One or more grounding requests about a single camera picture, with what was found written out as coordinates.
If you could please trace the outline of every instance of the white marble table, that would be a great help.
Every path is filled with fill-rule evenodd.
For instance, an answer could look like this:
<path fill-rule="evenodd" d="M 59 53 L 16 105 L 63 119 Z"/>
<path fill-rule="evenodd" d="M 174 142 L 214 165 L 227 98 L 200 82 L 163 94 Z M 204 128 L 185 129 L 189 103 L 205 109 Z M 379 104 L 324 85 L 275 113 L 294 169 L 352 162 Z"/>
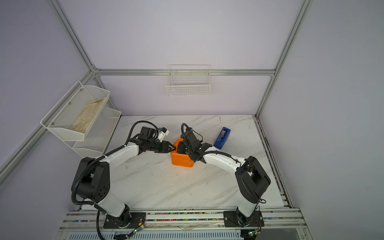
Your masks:
<path fill-rule="evenodd" d="M 252 115 L 122 116 L 107 152 L 121 146 L 139 120 L 167 128 L 170 134 L 165 140 L 171 143 L 180 137 L 183 122 L 212 145 L 222 127 L 231 129 L 222 151 L 237 157 L 254 156 L 271 179 L 262 196 L 266 204 L 260 207 L 284 206 Z M 142 126 L 149 125 L 136 125 L 132 136 Z M 170 154 L 153 152 L 144 152 L 112 170 L 111 191 L 132 210 L 234 209 L 242 197 L 234 175 L 202 162 L 192 168 L 174 166 Z"/>

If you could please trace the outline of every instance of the wall-mounted basket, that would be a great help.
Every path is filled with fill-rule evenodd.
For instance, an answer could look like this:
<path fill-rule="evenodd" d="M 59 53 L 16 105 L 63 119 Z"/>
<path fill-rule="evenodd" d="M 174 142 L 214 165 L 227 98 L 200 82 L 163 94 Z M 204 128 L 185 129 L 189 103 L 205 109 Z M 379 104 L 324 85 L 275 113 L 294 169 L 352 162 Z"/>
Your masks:
<path fill-rule="evenodd" d="M 184 67 L 191 65 L 170 66 Z M 198 66 L 208 66 L 208 68 L 190 70 L 170 68 L 167 82 L 168 96 L 209 95 L 211 91 L 209 65 Z"/>
<path fill-rule="evenodd" d="M 95 120 L 104 109 L 109 94 L 110 91 L 96 86 L 81 85 L 49 125 L 45 127 L 62 141 L 84 141 Z M 81 129 L 75 128 L 74 122 L 82 121 L 78 119 L 79 115 L 83 112 L 86 104 L 94 99 L 98 99 L 99 102 L 96 103 L 94 109 L 88 111 L 86 123 Z"/>

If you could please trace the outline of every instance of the orange container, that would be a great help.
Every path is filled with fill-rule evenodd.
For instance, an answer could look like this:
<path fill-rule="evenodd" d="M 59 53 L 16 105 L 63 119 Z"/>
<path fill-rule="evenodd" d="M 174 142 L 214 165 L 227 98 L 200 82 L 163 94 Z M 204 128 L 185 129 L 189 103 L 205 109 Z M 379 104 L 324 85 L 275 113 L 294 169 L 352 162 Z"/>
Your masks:
<path fill-rule="evenodd" d="M 193 167 L 194 161 L 192 161 L 187 154 L 177 153 L 177 147 L 179 145 L 179 142 L 182 141 L 183 140 L 181 139 L 181 137 L 179 137 L 179 139 L 177 139 L 176 142 L 173 144 L 173 146 L 176 147 L 176 150 L 170 153 L 172 164 L 182 167 Z"/>

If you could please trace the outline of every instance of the white wall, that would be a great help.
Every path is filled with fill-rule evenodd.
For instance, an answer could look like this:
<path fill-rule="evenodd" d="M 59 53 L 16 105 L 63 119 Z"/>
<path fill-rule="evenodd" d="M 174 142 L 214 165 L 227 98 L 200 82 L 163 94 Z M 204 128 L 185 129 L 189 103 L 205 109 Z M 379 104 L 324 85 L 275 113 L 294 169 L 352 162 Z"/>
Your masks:
<path fill-rule="evenodd" d="M 102 76 L 122 115 L 254 114 L 269 76 L 212 76 L 209 96 L 167 96 L 167 76 Z"/>
<path fill-rule="evenodd" d="M 0 165 L 87 72 L 46 0 L 0 3 Z M 2 239 L 53 239 L 81 158 L 48 133 L 0 191 Z"/>
<path fill-rule="evenodd" d="M 98 68 L 276 66 L 302 0 L 61 0 Z"/>
<path fill-rule="evenodd" d="M 383 238 L 383 23 L 384 1 L 315 0 L 261 114 L 315 240 Z"/>

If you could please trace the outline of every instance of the table surface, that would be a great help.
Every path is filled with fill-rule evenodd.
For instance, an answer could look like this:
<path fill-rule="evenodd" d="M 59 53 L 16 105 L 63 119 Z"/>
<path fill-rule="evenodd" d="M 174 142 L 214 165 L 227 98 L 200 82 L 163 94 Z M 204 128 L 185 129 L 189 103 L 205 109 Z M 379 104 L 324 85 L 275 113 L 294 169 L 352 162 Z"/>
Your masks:
<path fill-rule="evenodd" d="M 260 207 L 284 206 L 252 115 L 122 116 L 107 152 L 121 146 L 139 120 L 168 129 L 164 140 L 171 143 L 180 137 L 183 122 L 212 145 L 222 127 L 229 128 L 231 133 L 221 151 L 237 157 L 254 156 L 271 179 L 262 196 L 266 204 Z M 137 124 L 132 136 L 142 126 L 148 124 Z M 234 209 L 242 198 L 236 177 L 221 168 L 203 162 L 192 168 L 174 166 L 170 154 L 148 151 L 111 170 L 111 191 L 132 210 Z"/>

